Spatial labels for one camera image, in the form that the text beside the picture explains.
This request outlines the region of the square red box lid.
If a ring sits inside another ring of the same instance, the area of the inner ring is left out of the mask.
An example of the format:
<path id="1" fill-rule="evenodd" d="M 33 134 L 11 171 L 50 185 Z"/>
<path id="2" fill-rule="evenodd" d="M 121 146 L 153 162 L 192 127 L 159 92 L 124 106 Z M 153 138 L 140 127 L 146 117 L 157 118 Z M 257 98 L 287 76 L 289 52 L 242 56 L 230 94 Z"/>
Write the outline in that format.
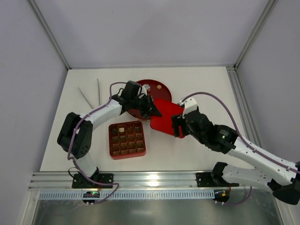
<path id="1" fill-rule="evenodd" d="M 176 131 L 173 129 L 172 116 L 178 116 L 183 113 L 183 108 L 178 104 L 172 103 L 170 101 L 164 100 L 162 98 L 156 98 L 154 100 L 154 105 L 158 111 L 162 114 L 161 117 L 152 115 L 150 119 L 150 127 L 153 130 L 168 134 L 177 138 L 184 138 L 185 135 L 182 133 L 181 126 L 176 127 Z"/>

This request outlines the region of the square red chocolate box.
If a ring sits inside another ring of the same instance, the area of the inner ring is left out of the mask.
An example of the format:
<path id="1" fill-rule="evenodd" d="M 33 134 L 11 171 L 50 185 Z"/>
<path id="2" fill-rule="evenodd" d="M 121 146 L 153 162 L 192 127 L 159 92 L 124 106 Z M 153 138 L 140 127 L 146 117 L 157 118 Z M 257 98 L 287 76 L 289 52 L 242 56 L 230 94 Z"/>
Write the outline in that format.
<path id="1" fill-rule="evenodd" d="M 143 124 L 130 121 L 111 124 L 108 128 L 109 154 L 114 160 L 142 157 L 146 154 Z"/>

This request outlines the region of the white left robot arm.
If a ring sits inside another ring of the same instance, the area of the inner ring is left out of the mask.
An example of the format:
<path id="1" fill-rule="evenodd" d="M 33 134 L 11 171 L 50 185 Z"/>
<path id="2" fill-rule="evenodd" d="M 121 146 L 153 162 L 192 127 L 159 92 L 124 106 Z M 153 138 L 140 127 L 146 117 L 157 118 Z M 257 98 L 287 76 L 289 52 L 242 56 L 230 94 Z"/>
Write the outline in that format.
<path id="1" fill-rule="evenodd" d="M 58 145 L 67 153 L 67 160 L 73 162 L 85 180 L 95 185 L 107 186 L 95 178 L 99 170 L 89 153 L 93 131 L 108 120 L 131 109 L 139 110 L 142 116 L 162 117 L 152 97 L 142 92 L 143 87 L 139 83 L 124 82 L 123 90 L 112 94 L 112 86 L 116 84 L 122 84 L 122 82 L 110 85 L 110 96 L 105 104 L 81 115 L 70 112 L 57 138 Z"/>

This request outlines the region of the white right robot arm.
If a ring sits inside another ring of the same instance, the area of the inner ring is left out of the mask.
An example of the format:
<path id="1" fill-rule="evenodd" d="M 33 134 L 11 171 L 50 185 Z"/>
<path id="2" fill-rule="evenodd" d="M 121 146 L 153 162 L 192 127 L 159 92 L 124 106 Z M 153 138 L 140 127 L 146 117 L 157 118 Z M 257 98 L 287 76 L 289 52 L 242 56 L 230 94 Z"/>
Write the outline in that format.
<path id="1" fill-rule="evenodd" d="M 267 153 L 226 125 L 214 125 L 198 110 L 187 115 L 171 117 L 174 135 L 191 135 L 212 151 L 227 154 L 252 165 L 253 169 L 239 168 L 217 162 L 211 178 L 218 186 L 245 184 L 264 189 L 278 200 L 296 205 L 300 200 L 300 164 Z"/>

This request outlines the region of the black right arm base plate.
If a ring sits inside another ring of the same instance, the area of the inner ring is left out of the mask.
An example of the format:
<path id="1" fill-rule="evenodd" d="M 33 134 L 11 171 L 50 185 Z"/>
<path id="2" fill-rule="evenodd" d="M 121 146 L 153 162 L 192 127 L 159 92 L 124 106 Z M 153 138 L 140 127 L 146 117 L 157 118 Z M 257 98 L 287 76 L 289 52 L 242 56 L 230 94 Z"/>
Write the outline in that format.
<path id="1" fill-rule="evenodd" d="M 216 187 L 239 187 L 238 183 L 227 183 L 225 181 L 214 181 L 211 172 L 197 172 L 195 174 L 198 188 L 216 188 Z"/>

